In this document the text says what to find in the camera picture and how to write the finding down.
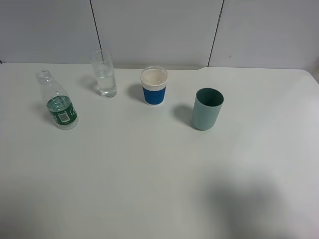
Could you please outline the teal green plastic cup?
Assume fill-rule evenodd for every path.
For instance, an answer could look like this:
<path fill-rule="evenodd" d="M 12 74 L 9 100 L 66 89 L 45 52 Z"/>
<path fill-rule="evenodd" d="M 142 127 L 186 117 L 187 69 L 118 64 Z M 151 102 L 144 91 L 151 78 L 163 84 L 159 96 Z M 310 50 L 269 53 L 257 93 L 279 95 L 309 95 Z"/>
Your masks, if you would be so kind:
<path fill-rule="evenodd" d="M 203 88 L 197 91 L 192 111 L 192 124 L 198 130 L 211 129 L 217 120 L 224 96 L 216 89 Z"/>

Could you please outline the tall clear drinking glass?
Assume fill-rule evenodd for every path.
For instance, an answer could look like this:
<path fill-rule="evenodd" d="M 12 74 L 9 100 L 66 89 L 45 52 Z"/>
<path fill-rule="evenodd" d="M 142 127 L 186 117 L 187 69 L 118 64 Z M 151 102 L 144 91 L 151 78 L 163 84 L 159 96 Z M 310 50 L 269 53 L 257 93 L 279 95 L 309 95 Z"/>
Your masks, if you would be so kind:
<path fill-rule="evenodd" d="M 117 94 L 115 71 L 111 54 L 108 51 L 95 51 L 90 62 L 102 97 L 111 98 Z"/>

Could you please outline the blue and white paper cup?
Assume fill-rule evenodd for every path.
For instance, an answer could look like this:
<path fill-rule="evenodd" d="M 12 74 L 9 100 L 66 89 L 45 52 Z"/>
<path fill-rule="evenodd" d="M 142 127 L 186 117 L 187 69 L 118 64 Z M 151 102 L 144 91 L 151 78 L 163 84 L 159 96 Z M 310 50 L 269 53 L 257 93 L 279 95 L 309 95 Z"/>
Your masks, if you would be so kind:
<path fill-rule="evenodd" d="M 159 66 L 149 66 L 143 69 L 140 79 L 146 103 L 160 105 L 164 101 L 168 82 L 167 71 Z"/>

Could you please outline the clear bottle with green label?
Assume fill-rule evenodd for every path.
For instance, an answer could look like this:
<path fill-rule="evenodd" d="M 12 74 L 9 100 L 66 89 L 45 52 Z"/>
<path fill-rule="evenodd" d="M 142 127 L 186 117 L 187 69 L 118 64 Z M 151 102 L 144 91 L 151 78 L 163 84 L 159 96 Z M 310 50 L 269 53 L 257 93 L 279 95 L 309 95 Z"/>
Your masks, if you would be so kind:
<path fill-rule="evenodd" d="M 66 90 L 48 70 L 40 70 L 35 76 L 40 85 L 41 97 L 56 126 L 62 130 L 75 128 L 79 117 Z"/>

